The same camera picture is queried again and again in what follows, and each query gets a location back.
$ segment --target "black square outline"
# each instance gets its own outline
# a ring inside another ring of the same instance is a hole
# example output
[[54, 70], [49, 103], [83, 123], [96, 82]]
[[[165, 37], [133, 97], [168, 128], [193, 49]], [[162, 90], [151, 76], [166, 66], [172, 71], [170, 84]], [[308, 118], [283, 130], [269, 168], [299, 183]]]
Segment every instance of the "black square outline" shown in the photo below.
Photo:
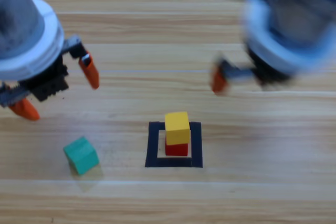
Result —
[[145, 167], [197, 167], [203, 168], [202, 125], [190, 122], [191, 157], [157, 157], [159, 131], [164, 131], [163, 122], [150, 122], [148, 127], [148, 146]]

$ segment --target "teal cube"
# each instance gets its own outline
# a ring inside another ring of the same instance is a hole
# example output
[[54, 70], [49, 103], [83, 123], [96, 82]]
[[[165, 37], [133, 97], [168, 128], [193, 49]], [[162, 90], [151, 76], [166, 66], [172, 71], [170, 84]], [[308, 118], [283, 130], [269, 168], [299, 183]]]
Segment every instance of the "teal cube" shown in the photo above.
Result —
[[82, 175], [99, 164], [98, 155], [85, 137], [81, 137], [63, 148], [70, 166]]

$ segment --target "stacked blocks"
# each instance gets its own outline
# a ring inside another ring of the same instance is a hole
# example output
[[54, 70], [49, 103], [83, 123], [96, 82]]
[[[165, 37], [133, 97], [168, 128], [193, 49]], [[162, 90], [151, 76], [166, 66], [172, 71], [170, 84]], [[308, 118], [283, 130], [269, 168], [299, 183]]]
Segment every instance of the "stacked blocks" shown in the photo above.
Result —
[[99, 164], [98, 155], [93, 146], [85, 137], [72, 142], [64, 147], [65, 155], [70, 166], [82, 175]]
[[190, 142], [190, 125], [187, 112], [168, 113], [164, 118], [167, 156], [187, 156]]

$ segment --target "wood grain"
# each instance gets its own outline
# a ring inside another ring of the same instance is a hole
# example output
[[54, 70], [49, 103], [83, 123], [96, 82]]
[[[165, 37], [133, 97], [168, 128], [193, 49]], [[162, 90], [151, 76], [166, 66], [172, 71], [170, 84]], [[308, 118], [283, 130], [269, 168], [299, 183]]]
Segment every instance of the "wood grain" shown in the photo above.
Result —
[[[32, 123], [0, 114], [0, 223], [336, 223], [336, 68], [263, 92], [212, 94], [209, 69], [244, 52], [237, 0], [46, 0], [100, 70], [91, 90], [71, 57], [70, 89]], [[145, 168], [148, 123], [202, 122], [203, 169]], [[100, 165], [82, 177], [62, 148], [85, 135]]]

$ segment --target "metal bracket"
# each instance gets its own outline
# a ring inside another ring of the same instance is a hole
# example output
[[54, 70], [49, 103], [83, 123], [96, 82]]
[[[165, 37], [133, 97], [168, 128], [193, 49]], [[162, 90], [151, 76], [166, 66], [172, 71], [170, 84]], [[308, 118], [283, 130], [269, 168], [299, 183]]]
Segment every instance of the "metal bracket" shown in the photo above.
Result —
[[5, 108], [25, 99], [30, 91], [22, 86], [9, 88], [4, 82], [0, 88], [0, 105]]

